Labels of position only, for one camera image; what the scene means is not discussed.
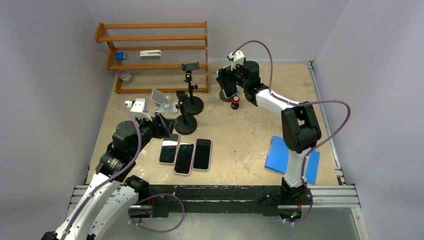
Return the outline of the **black phone stand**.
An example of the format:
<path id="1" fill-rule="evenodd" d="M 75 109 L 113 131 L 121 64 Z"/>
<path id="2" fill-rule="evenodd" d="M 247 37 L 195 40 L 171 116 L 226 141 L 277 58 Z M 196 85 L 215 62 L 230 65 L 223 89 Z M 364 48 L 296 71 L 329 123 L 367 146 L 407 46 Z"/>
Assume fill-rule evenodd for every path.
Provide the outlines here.
<path id="1" fill-rule="evenodd" d="M 185 91 L 177 90 L 176 96 L 178 101 L 175 107 L 180 111 L 180 116 L 176 118 L 174 129 L 181 135 L 190 135 L 197 129 L 197 120 L 192 114 L 186 111 L 185 100 L 188 98 L 188 95 Z"/>
<path id="2" fill-rule="evenodd" d="M 202 99 L 197 96 L 194 96 L 193 94 L 194 90 L 198 89 L 198 85 L 197 84 L 192 85 L 192 71 L 199 70 L 199 69 L 200 69 L 199 62 L 181 64 L 181 70 L 185 72 L 184 82 L 188 84 L 188 93 L 189 93 L 189 96 L 187 97 L 187 101 L 184 103 L 185 110 L 187 113 L 191 115 L 198 115 L 204 109 L 204 102 L 202 101 Z"/>

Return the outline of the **silver folding phone stand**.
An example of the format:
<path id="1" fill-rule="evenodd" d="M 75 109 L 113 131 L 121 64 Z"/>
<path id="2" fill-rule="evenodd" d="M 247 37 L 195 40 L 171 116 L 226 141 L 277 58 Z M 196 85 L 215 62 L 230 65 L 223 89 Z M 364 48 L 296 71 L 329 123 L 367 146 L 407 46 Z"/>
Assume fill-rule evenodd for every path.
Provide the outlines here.
<path id="1" fill-rule="evenodd" d="M 173 113 L 176 114 L 178 109 L 176 107 L 177 101 L 171 101 L 170 95 L 165 95 L 158 89 L 152 89 L 151 100 L 155 103 L 155 110 L 158 113 Z"/>

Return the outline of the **white case smartphone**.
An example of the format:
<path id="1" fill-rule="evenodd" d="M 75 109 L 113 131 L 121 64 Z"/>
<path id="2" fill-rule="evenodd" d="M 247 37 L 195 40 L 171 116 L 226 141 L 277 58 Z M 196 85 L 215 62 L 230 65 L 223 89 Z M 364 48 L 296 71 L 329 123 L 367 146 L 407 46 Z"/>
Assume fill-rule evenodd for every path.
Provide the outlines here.
<path id="1" fill-rule="evenodd" d="M 169 137 L 165 137 L 162 141 L 159 163 L 172 165 L 175 162 L 177 149 L 179 145 L 180 137 L 178 134 L 171 134 Z"/>

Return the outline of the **pink case smartphone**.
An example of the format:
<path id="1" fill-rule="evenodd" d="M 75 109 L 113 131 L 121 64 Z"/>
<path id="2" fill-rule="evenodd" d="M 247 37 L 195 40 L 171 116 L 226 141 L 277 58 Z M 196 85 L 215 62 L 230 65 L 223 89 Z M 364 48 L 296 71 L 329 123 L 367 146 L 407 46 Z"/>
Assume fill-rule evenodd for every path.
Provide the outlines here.
<path id="1" fill-rule="evenodd" d="M 193 143 L 181 142 L 179 144 L 173 172 L 178 175 L 189 175 L 191 172 L 195 145 Z"/>

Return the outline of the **lavender case smartphone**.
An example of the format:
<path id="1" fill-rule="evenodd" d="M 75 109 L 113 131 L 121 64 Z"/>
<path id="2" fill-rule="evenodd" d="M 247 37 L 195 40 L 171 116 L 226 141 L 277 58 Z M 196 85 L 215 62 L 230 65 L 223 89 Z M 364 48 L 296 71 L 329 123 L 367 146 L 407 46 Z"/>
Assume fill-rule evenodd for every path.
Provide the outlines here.
<path id="1" fill-rule="evenodd" d="M 208 171 L 211 164 L 212 141 L 199 138 L 195 143 L 192 168 L 198 171 Z"/>

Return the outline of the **light blue case smartphone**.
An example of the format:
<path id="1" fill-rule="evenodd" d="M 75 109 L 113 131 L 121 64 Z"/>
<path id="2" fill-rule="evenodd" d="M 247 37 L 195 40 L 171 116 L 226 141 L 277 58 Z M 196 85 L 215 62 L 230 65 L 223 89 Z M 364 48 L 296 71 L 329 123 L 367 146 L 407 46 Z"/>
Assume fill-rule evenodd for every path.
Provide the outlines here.
<path id="1" fill-rule="evenodd" d="M 239 93 L 238 87 L 236 85 L 226 87 L 221 90 L 221 95 L 225 100 L 232 100 L 234 96 Z"/>

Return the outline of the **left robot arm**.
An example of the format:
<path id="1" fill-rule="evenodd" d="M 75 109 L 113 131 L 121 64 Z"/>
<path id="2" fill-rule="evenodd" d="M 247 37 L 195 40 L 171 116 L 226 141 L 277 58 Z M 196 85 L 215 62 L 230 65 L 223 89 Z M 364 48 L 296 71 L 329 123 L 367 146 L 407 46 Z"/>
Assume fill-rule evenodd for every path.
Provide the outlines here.
<path id="1" fill-rule="evenodd" d="M 128 173 L 151 139 L 164 139 L 174 130 L 175 119 L 155 113 L 151 119 L 130 116 L 120 122 L 101 156 L 85 193 L 65 221 L 44 240 L 100 240 L 123 211 L 149 199 L 149 183 Z"/>

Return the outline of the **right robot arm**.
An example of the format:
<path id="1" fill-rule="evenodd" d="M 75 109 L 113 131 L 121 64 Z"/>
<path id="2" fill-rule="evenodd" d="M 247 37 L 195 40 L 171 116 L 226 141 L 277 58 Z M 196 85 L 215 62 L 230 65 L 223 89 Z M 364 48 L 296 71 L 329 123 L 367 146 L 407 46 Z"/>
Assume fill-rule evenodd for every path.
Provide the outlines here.
<path id="1" fill-rule="evenodd" d="M 222 90 L 241 87 L 248 102 L 280 117 L 283 140 L 289 150 L 283 178 L 287 186 L 281 189 L 280 196 L 284 202 L 294 203 L 301 195 L 298 187 L 306 183 L 304 174 L 308 155 L 322 137 L 313 106 L 307 101 L 299 103 L 272 94 L 271 89 L 261 82 L 259 64 L 255 61 L 245 61 L 235 68 L 220 68 L 216 80 Z"/>

